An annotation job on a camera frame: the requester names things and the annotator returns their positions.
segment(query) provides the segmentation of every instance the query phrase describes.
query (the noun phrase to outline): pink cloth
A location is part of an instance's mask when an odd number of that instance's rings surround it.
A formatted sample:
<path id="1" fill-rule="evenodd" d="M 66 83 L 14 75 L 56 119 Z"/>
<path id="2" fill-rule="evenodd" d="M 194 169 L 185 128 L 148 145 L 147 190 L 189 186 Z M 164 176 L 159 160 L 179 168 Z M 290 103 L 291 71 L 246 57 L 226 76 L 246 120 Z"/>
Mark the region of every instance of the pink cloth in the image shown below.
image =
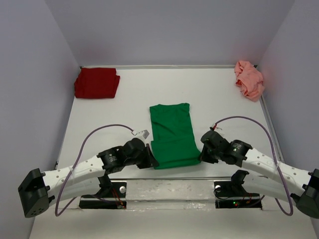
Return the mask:
<path id="1" fill-rule="evenodd" d="M 263 76 L 249 61 L 238 61 L 235 66 L 236 86 L 245 97 L 258 101 L 265 87 Z"/>

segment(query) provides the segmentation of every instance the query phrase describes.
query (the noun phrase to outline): towel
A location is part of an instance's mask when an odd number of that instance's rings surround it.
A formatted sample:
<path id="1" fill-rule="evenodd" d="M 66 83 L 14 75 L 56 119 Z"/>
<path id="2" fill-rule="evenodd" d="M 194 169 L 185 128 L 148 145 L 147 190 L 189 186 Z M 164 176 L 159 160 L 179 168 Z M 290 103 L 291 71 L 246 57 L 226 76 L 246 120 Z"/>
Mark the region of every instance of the towel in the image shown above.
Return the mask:
<path id="1" fill-rule="evenodd" d="M 75 97 L 114 98 L 119 81 L 115 68 L 82 68 L 74 83 Z"/>
<path id="2" fill-rule="evenodd" d="M 263 76 L 249 61 L 238 61 L 235 66 L 236 86 L 245 97 L 258 101 L 265 87 Z"/>
<path id="3" fill-rule="evenodd" d="M 191 126 L 189 104 L 150 107 L 154 140 L 151 142 L 155 169 L 190 166 L 200 163 Z"/>

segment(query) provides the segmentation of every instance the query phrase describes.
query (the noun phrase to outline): white table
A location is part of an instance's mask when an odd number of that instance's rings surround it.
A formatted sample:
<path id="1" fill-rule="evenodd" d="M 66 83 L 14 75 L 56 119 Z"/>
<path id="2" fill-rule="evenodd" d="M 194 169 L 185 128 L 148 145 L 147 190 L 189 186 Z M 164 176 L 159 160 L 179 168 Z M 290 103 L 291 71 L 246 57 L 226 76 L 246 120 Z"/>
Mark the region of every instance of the white table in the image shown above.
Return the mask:
<path id="1" fill-rule="evenodd" d="M 157 104 L 190 103 L 190 116 L 196 145 L 217 120 L 234 115 L 251 117 L 266 128 L 259 102 L 243 97 L 235 86 L 233 69 L 131 69 L 118 70 L 120 84 L 114 99 L 74 99 L 73 107 L 59 157 L 58 168 L 74 163 L 82 141 L 95 128 L 121 123 L 135 130 L 148 129 L 153 139 L 149 107 Z M 219 125 L 225 137 L 240 139 L 271 156 L 270 145 L 262 129 L 244 119 L 232 119 Z M 113 146 L 123 145 L 132 135 L 123 128 L 107 128 L 96 132 L 84 147 L 82 160 Z M 203 178 L 231 176 L 238 167 L 201 163 L 196 166 L 139 170 L 128 166 L 111 179 L 127 178 Z"/>
<path id="2" fill-rule="evenodd" d="M 149 107 L 157 104 L 190 103 L 194 136 L 200 150 L 201 136 L 215 121 L 224 117 L 251 117 L 267 128 L 261 104 L 244 98 L 234 85 L 233 69 L 122 69 L 118 70 L 118 75 L 121 80 L 114 99 L 74 99 L 58 168 L 72 165 L 85 136 L 102 125 L 122 123 L 152 133 Z M 229 141 L 240 139 L 271 155 L 265 133 L 252 122 L 232 119 L 219 127 L 223 128 Z M 88 140 L 82 160 L 123 145 L 131 138 L 126 129 L 103 129 Z M 224 163 L 201 163 L 166 170 L 139 170 L 129 166 L 111 174 L 110 178 L 218 179 L 231 176 L 237 169 Z M 292 217 L 287 217 L 274 200 L 267 197 L 263 211 L 215 209 L 213 201 L 205 203 L 200 210 L 190 202 L 156 206 L 150 203 L 142 207 L 135 205 L 130 210 L 129 207 L 127 210 L 80 210 L 76 205 L 73 208 L 58 218 L 54 216 L 53 208 L 36 217 L 30 239 L 316 238 L 308 217 L 297 210 Z"/>

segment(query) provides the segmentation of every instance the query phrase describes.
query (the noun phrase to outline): green cloth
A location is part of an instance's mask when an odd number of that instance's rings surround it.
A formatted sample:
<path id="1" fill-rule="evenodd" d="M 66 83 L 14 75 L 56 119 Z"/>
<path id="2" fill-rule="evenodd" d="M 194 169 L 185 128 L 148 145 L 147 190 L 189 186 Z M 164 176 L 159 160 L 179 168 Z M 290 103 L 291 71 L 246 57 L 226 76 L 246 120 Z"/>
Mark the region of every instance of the green cloth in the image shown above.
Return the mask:
<path id="1" fill-rule="evenodd" d="M 200 163 L 189 115 L 189 104 L 150 107 L 154 140 L 151 142 L 159 166 L 155 169 Z"/>

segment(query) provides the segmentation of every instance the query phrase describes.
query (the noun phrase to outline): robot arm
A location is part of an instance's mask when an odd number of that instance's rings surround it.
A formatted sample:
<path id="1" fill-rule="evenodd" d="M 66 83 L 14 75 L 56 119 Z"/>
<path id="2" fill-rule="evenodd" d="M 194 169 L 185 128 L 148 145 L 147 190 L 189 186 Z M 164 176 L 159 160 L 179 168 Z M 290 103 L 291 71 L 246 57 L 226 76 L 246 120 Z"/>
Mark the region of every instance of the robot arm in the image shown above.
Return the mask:
<path id="1" fill-rule="evenodd" d="M 238 170 L 232 176 L 230 187 L 225 190 L 235 188 L 246 193 L 261 193 L 287 201 L 281 177 L 272 158 L 242 141 L 234 140 L 229 143 L 212 128 L 203 135 L 201 142 L 204 143 L 201 161 L 218 163 L 221 160 L 264 176 L 258 177 Z M 281 162 L 278 166 L 296 207 L 310 217 L 319 218 L 319 170 L 308 172 Z"/>
<path id="2" fill-rule="evenodd" d="M 120 172 L 125 166 L 137 165 L 139 169 L 158 166 L 143 137 L 137 135 L 124 146 L 113 147 L 79 163 L 73 170 L 65 167 L 53 171 L 29 172 L 18 188 L 24 216 L 35 217 L 56 203 L 57 196 L 68 173 L 71 177 L 65 184 L 60 200 L 82 195 L 104 197 L 112 188 L 110 173 Z"/>

